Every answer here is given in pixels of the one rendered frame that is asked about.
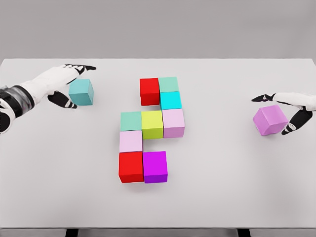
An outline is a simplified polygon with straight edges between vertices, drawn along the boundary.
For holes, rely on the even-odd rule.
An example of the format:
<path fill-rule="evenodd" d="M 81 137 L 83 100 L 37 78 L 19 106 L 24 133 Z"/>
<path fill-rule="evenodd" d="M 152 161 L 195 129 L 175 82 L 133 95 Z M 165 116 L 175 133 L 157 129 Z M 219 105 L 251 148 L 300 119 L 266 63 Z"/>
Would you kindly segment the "magenta purple cube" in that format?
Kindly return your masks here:
<path fill-rule="evenodd" d="M 166 151 L 143 152 L 145 183 L 164 183 L 168 179 Z"/>

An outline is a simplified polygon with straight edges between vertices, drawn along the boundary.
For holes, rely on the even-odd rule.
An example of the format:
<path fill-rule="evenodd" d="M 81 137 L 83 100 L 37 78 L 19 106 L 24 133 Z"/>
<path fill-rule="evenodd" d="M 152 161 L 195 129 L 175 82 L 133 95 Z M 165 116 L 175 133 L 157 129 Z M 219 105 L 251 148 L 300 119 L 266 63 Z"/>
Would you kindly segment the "teal cube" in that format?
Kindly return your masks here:
<path fill-rule="evenodd" d="M 68 94 L 78 106 L 93 105 L 94 89 L 90 79 L 76 79 L 71 82 Z"/>

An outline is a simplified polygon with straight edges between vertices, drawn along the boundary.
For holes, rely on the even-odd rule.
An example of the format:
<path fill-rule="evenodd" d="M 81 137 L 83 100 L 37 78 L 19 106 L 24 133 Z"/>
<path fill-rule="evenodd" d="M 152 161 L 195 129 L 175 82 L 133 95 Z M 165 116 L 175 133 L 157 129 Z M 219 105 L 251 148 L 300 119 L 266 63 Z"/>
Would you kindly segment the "orchid purple cube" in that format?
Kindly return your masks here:
<path fill-rule="evenodd" d="M 279 105 L 261 107 L 253 117 L 261 136 L 279 133 L 288 124 L 288 119 Z"/>

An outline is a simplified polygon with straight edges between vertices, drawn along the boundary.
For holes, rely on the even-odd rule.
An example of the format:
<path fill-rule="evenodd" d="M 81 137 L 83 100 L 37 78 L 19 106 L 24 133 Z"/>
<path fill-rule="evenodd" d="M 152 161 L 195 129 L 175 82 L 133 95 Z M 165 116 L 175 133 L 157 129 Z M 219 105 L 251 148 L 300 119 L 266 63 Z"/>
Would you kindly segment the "red cube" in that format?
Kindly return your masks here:
<path fill-rule="evenodd" d="M 160 103 L 158 78 L 140 79 L 140 99 L 142 106 L 154 106 Z"/>
<path fill-rule="evenodd" d="M 144 182 L 143 152 L 119 153 L 118 175 L 122 183 Z"/>

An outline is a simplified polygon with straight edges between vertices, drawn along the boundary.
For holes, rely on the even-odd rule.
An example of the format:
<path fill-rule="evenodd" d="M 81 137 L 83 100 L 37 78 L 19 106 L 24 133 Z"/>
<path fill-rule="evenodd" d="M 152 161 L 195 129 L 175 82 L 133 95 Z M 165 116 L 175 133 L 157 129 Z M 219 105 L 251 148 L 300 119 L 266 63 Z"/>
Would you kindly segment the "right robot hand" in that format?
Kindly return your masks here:
<path fill-rule="evenodd" d="M 316 95 L 298 93 L 298 92 L 277 92 L 272 95 L 262 94 L 253 99 L 252 102 L 275 101 L 281 104 L 287 104 L 297 107 L 299 110 L 293 115 L 282 135 L 287 135 L 303 127 L 316 112 Z"/>

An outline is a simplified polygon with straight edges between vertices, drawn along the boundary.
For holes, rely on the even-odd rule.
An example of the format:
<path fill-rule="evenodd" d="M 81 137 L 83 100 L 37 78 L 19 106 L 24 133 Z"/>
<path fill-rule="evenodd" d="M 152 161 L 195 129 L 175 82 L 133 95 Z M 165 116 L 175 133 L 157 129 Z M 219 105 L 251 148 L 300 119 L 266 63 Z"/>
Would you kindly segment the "cyan cube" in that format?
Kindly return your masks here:
<path fill-rule="evenodd" d="M 179 91 L 175 92 L 161 92 L 160 93 L 160 107 L 162 110 L 181 109 L 181 97 Z"/>

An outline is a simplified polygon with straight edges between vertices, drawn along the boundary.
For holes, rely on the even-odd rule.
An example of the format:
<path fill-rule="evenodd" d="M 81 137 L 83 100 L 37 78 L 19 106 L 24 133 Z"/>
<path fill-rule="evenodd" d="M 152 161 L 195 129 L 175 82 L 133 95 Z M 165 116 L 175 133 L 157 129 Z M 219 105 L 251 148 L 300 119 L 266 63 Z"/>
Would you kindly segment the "pale pink cube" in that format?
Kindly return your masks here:
<path fill-rule="evenodd" d="M 181 138 L 184 136 L 185 121 L 182 109 L 162 110 L 163 138 Z"/>
<path fill-rule="evenodd" d="M 143 137 L 141 130 L 121 131 L 119 133 L 119 152 L 142 152 Z"/>

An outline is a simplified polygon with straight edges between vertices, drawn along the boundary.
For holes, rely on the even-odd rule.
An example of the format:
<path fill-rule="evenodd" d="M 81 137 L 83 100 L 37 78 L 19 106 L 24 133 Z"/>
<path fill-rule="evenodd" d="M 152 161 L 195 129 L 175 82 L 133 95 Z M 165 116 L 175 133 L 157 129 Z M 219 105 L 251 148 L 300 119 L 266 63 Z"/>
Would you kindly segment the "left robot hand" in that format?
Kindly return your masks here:
<path fill-rule="evenodd" d="M 96 70 L 94 66 L 76 64 L 52 67 L 34 79 L 37 86 L 34 95 L 34 103 L 38 104 L 44 96 L 47 96 L 50 102 L 62 108 L 76 109 L 77 105 L 58 90 L 73 82 L 84 72 L 94 70 Z"/>

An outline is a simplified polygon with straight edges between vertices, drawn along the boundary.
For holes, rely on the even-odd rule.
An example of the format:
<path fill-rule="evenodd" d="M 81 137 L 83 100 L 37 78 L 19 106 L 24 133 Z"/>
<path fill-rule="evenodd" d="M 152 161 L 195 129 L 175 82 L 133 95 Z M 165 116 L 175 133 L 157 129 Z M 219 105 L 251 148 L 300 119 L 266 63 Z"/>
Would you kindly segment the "mint green cube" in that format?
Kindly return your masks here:
<path fill-rule="evenodd" d="M 161 93 L 179 91 L 177 77 L 161 77 L 158 78 L 158 82 Z"/>
<path fill-rule="evenodd" d="M 142 130 L 141 112 L 121 112 L 120 130 L 121 131 Z"/>

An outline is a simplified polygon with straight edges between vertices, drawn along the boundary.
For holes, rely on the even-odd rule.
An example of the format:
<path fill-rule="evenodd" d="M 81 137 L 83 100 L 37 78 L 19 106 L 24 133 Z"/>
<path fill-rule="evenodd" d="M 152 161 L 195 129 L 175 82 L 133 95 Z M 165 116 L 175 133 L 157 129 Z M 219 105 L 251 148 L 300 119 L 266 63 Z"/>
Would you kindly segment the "yellow-green cube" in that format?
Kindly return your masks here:
<path fill-rule="evenodd" d="M 144 140 L 163 138 L 162 111 L 142 111 L 142 135 Z"/>

